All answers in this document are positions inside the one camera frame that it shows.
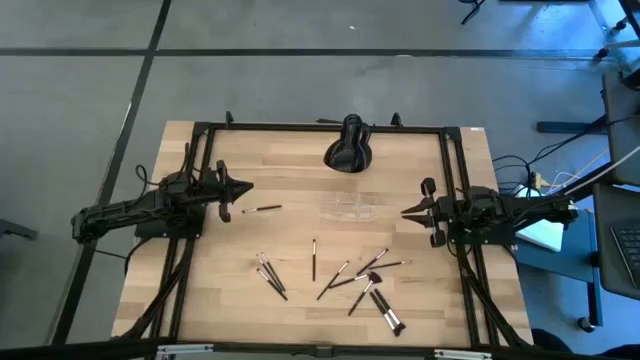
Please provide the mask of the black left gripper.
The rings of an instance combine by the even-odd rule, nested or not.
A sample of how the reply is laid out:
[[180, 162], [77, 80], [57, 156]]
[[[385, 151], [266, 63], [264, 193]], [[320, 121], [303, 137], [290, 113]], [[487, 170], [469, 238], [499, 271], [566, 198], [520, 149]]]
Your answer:
[[227, 167], [223, 160], [216, 162], [216, 168], [206, 168], [201, 173], [202, 179], [200, 199], [203, 203], [218, 203], [218, 215], [224, 223], [231, 221], [228, 203], [235, 203], [245, 190], [254, 188], [252, 182], [233, 179], [228, 176]]

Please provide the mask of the clear acrylic brush organizer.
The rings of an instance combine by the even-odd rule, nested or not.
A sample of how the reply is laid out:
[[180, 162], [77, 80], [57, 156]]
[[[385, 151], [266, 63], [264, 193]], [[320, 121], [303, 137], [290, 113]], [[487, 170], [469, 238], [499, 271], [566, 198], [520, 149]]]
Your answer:
[[378, 198], [361, 193], [335, 192], [324, 195], [321, 218], [341, 222], [369, 222], [377, 217]]

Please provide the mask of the black fan makeup brush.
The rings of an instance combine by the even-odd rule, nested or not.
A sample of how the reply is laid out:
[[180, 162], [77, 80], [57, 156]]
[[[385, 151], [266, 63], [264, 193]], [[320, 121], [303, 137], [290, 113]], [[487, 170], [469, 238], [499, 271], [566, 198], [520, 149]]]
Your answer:
[[369, 290], [371, 289], [371, 287], [375, 284], [379, 284], [382, 282], [382, 278], [381, 276], [376, 273], [376, 272], [370, 272], [368, 274], [368, 283], [365, 286], [365, 288], [362, 290], [361, 294], [358, 296], [358, 298], [355, 300], [354, 304], [351, 306], [350, 310], [348, 311], [348, 315], [351, 316], [355, 310], [357, 309], [357, 307], [359, 306], [359, 304], [361, 303], [361, 301], [363, 300], [363, 298], [365, 297], [365, 295], [369, 292]]

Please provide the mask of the blue side desk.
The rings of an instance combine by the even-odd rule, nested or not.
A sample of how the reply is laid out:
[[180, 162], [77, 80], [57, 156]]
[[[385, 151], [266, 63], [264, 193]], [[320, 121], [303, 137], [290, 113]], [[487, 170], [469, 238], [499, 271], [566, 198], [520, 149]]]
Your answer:
[[578, 217], [564, 229], [560, 252], [531, 244], [516, 235], [515, 240], [519, 264], [584, 282], [588, 303], [588, 315], [584, 317], [588, 317], [595, 328], [603, 325], [599, 253], [592, 212], [578, 211]]

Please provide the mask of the blue floor bar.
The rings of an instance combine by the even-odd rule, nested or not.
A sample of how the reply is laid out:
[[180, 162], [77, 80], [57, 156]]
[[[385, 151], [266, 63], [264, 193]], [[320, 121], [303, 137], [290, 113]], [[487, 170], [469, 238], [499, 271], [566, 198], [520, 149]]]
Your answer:
[[608, 132], [602, 121], [591, 123], [543, 121], [536, 124], [536, 130], [549, 134], [606, 134]]

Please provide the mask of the black diagonal beam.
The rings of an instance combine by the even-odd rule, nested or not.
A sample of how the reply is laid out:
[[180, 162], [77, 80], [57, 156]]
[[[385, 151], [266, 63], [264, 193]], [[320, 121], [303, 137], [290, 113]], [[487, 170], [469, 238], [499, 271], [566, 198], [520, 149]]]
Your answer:
[[572, 182], [561, 190], [560, 194], [569, 196], [574, 201], [579, 201], [591, 196], [596, 184], [640, 187], [640, 160], [627, 159], [620, 163], [609, 161]]

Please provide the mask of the black gantry bar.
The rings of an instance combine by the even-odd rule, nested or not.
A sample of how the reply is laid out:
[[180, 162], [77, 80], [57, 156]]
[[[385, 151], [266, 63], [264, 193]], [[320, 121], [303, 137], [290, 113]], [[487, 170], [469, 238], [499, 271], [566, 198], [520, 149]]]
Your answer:
[[[14, 349], [0, 349], [0, 360], [132, 360], [155, 357], [157, 348], [172, 344], [205, 344], [198, 342], [179, 343], [171, 338], [151, 339], [114, 339], [99, 342], [47, 345]], [[286, 345], [218, 342], [214, 351], [220, 352], [287, 354], [291, 356], [309, 356], [317, 360], [327, 360], [339, 356], [398, 356], [419, 357], [435, 360], [435, 349], [470, 350], [491, 353], [493, 360], [640, 360], [640, 351], [630, 355], [613, 356], [582, 355], [550, 350], [535, 346], [498, 347], [481, 345], [471, 348], [444, 347], [381, 347], [381, 346], [331, 346], [331, 345]]]

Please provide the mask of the black chair leg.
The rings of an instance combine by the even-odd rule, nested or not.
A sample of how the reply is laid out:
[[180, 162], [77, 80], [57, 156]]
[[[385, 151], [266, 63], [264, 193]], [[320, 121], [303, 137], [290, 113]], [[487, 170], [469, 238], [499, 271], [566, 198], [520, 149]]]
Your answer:
[[486, 0], [458, 0], [462, 4], [467, 4], [470, 6], [470, 11], [461, 21], [462, 25], [466, 25], [474, 16], [476, 16], [481, 6], [485, 3]]

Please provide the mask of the black keyboard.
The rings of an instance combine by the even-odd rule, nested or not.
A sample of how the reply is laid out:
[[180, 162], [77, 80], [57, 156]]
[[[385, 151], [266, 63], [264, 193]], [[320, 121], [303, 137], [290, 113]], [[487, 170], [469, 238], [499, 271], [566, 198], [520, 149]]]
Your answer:
[[610, 227], [631, 282], [640, 289], [640, 224], [621, 223]]

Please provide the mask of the grey panel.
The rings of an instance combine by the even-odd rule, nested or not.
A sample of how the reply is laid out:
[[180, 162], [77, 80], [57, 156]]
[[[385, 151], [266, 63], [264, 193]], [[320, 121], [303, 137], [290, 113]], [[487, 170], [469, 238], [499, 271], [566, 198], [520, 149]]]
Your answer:
[[640, 160], [640, 84], [622, 72], [602, 77], [610, 160]]

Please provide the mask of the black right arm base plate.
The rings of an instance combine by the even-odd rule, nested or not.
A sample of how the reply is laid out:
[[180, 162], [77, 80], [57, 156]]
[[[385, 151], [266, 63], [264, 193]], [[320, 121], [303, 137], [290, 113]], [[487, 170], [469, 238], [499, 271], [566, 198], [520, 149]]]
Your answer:
[[477, 200], [448, 223], [448, 240], [464, 245], [510, 245], [515, 237], [513, 214], [500, 200]]

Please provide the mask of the black aluminium table frame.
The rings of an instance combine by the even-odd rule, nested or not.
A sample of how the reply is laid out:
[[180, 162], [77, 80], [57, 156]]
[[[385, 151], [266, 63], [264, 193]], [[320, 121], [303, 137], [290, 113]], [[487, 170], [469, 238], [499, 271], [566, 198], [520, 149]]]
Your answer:
[[[430, 244], [430, 233], [404, 220], [417, 204], [420, 182], [431, 177], [444, 195], [464, 185], [494, 187], [487, 134], [482, 128], [378, 128], [371, 139], [373, 161], [358, 174], [331, 170], [323, 162], [338, 138], [337, 126], [233, 123], [206, 125], [170, 121], [155, 161], [156, 177], [175, 171], [184, 144], [197, 143], [198, 160], [223, 160], [230, 174], [254, 188], [231, 208], [224, 223], [216, 207], [207, 211], [184, 292], [167, 301], [177, 322], [164, 318], [162, 335], [213, 343], [331, 346], [466, 347], [503, 344], [480, 302], [463, 285], [456, 258]], [[369, 222], [326, 220], [319, 215], [329, 193], [378, 198]], [[282, 208], [243, 214], [243, 209]], [[312, 240], [316, 239], [316, 281]], [[316, 297], [349, 260], [334, 283], [356, 277], [385, 248], [374, 265], [411, 264], [377, 270], [355, 312], [348, 311], [368, 283], [361, 279]], [[264, 252], [286, 288], [288, 301], [256, 272]]]

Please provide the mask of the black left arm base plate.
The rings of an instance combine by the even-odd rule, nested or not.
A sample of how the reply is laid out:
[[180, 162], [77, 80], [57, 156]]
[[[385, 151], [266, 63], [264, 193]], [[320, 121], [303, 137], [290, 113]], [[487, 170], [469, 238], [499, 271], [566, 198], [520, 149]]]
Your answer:
[[132, 212], [140, 218], [135, 223], [135, 236], [140, 238], [197, 237], [204, 224], [206, 208], [185, 205], [174, 200], [140, 203]]

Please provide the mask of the silver bracket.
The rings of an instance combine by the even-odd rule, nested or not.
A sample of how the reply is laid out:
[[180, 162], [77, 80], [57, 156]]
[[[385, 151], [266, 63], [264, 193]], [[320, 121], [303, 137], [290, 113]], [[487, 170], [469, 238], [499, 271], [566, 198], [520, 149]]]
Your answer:
[[214, 345], [205, 344], [172, 344], [157, 348], [154, 360], [175, 360], [178, 355], [201, 354], [214, 351]]
[[493, 360], [491, 353], [470, 350], [435, 349], [435, 360]]

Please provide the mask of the light metal frame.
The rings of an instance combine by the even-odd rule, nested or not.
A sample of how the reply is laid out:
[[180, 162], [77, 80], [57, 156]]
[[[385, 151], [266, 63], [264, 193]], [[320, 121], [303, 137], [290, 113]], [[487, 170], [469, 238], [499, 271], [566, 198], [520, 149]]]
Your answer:
[[616, 63], [625, 73], [640, 71], [640, 0], [588, 0], [602, 45], [591, 63]]

